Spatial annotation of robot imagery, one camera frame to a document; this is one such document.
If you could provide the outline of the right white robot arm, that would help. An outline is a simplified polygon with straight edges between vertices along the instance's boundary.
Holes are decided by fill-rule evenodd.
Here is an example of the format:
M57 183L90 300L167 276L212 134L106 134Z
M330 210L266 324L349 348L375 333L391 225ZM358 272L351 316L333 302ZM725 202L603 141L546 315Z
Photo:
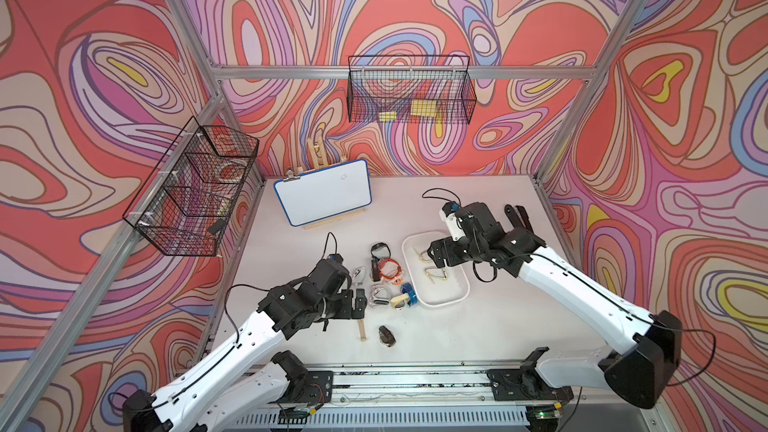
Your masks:
M612 390L640 409L653 408L681 360L683 327L669 311L651 313L568 263L546 242L516 222L506 231L482 202L445 203L439 212L449 230L427 254L439 268L485 263L555 299L603 339L593 350L543 349L533 363L551 388Z

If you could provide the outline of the brown strap watch front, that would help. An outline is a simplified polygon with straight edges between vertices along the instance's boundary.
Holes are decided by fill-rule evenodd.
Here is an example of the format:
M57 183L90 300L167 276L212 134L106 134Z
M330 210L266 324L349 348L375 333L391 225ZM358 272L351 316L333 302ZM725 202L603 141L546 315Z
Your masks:
M378 335L380 342L386 347L393 347L396 344L396 338L388 327L380 326L378 328Z

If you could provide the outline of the beige strap watch long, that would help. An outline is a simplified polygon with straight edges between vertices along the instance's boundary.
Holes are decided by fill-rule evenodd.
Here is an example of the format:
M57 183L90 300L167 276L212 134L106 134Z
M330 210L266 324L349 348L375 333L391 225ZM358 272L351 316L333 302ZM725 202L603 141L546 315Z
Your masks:
M366 334L366 328L365 328L364 319L358 319L357 320L357 325L358 325L360 341L361 342L366 342L367 341L367 334Z

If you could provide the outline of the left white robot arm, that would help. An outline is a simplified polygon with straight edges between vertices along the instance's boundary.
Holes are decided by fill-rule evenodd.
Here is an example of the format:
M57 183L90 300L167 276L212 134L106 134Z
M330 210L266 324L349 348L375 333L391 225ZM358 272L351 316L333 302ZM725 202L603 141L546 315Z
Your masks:
M342 258L321 259L306 276L267 290L256 310L198 364L122 404L126 431L223 431L250 410L282 407L283 420L328 403L333 375L311 372L285 343L315 323L364 317L367 297Z

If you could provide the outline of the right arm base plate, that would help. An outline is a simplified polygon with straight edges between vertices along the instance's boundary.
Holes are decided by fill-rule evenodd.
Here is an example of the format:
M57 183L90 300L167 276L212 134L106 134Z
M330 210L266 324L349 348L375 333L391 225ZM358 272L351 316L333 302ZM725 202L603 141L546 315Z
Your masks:
M574 398L571 387L552 388L533 369L489 369L486 371L486 376L490 381L494 400L497 402L568 403Z

